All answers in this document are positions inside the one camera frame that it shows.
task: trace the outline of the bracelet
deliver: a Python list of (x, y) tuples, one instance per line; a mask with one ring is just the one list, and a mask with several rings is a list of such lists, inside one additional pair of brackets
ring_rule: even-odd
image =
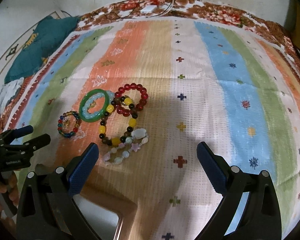
[(122, 163), (122, 161), (123, 161), (124, 158), (128, 158), (130, 156), (130, 153), (131, 153), (132, 150), (134, 152), (137, 152), (138, 150), (140, 150), (141, 146), (143, 144), (146, 144), (148, 142), (149, 136), (146, 133), (146, 129), (139, 128), (139, 129), (134, 130), (131, 133), (131, 138), (132, 138), (132, 142), (135, 139), (142, 139), (142, 141), (141, 141), (141, 143), (132, 143), (132, 142), (130, 143), (130, 140), (129, 140), (129, 142), (126, 140), (126, 142), (120, 143), (117, 147), (114, 147), (110, 151), (108, 151), (102, 157), (102, 160), (105, 163), (109, 163), (109, 160), (110, 160), (110, 157), (111, 157), (111, 153), (116, 153), (119, 149), (122, 149), (122, 148), (126, 147), (128, 144), (131, 144), (130, 148), (128, 150), (123, 151), (121, 157), (116, 157), (114, 159), (114, 162), (113, 162), (114, 164), (120, 164), (120, 163)]
[[(88, 110), (95, 106), (95, 100), (98, 98), (105, 98), (105, 103), (103, 107), (99, 111), (95, 111), (94, 113), (90, 114)], [(109, 101), (112, 101), (114, 97), (114, 93), (111, 91), (104, 91), (103, 89), (94, 89), (88, 92), (80, 102), (79, 106), (79, 116), (85, 122), (96, 122), (101, 119), (104, 112), (109, 105)]]
[[(64, 133), (63, 128), (67, 128), (70, 124), (70, 120), (68, 116), (73, 115), (75, 117), (75, 125), (73, 130), (70, 133)], [(60, 119), (58, 121), (58, 132), (60, 135), (62, 135), (65, 138), (71, 138), (76, 134), (81, 124), (81, 119), (79, 114), (76, 111), (69, 111), (66, 113), (63, 113), (63, 115), (60, 116)]]
[[(131, 98), (123, 96), (122, 93), (128, 91), (130, 89), (137, 89), (141, 93), (141, 99), (139, 103), (135, 106)], [(119, 87), (118, 92), (114, 94), (114, 100), (111, 101), (111, 104), (106, 108), (107, 111), (104, 112), (104, 116), (101, 118), (100, 127), (99, 127), (99, 138), (101, 139), (103, 144), (107, 144), (109, 146), (118, 146), (120, 143), (132, 143), (132, 138), (130, 137), (133, 128), (137, 125), (137, 118), (138, 118), (138, 111), (143, 110), (143, 106), (146, 105), (148, 94), (146, 93), (147, 89), (144, 88), (141, 84), (136, 85), (135, 83), (132, 84), (125, 84), (124, 87)], [(121, 104), (125, 103), (125, 105), (129, 106), (129, 109), (124, 109)], [(128, 117), (131, 114), (131, 119), (129, 120), (129, 126), (127, 127), (127, 131), (124, 133), (123, 136), (120, 138), (115, 137), (109, 139), (106, 136), (106, 122), (108, 117), (116, 108), (118, 114), (122, 114), (125, 117)]]

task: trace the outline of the screw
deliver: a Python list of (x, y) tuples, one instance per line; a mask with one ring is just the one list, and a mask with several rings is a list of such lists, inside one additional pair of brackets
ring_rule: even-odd
[(56, 168), (56, 173), (58, 173), (58, 174), (63, 173), (64, 170), (65, 170), (64, 167), (58, 167), (58, 168)]
[(29, 172), (28, 175), (27, 175), (27, 177), (29, 179), (31, 179), (33, 176), (34, 176), (34, 172), (33, 171)]
[(232, 166), (231, 167), (231, 171), (235, 172), (235, 173), (238, 173), (240, 171), (239, 167), (237, 166)]
[(265, 177), (268, 177), (269, 173), (268, 173), (268, 171), (262, 171), (262, 175), (265, 176)]

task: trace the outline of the human hand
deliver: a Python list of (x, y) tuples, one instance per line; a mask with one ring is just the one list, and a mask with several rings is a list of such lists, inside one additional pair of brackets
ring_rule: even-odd
[[(17, 176), (13, 172), (8, 180), (8, 184), (11, 187), (9, 198), (15, 206), (19, 204), (19, 192), (18, 192), (17, 182), (18, 182)], [(5, 193), (5, 192), (7, 192), (7, 186), (0, 182), (0, 193)]]

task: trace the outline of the teal pillow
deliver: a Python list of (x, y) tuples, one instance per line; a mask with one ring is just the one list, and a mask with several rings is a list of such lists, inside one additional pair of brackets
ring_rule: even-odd
[(78, 20), (78, 17), (54, 19), (52, 16), (42, 19), (14, 60), (4, 83), (35, 74), (74, 30)]

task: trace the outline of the red beaded bracelet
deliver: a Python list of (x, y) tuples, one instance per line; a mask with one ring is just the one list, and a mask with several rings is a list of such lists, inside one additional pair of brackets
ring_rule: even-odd
[[(127, 96), (123, 96), (122, 94), (125, 91), (129, 90), (138, 90), (141, 94), (141, 99), (139, 100), (139, 103), (134, 105), (133, 103), (129, 104), (129, 109), (124, 109), (121, 104), (129, 101), (127, 100)], [(111, 104), (116, 108), (118, 114), (122, 114), (124, 117), (128, 117), (130, 114), (133, 115), (136, 114), (138, 111), (142, 111), (143, 107), (147, 103), (148, 99), (147, 89), (144, 88), (141, 84), (136, 85), (135, 83), (125, 84), (124, 87), (119, 87), (118, 91), (114, 94), (114, 100), (111, 102)]]

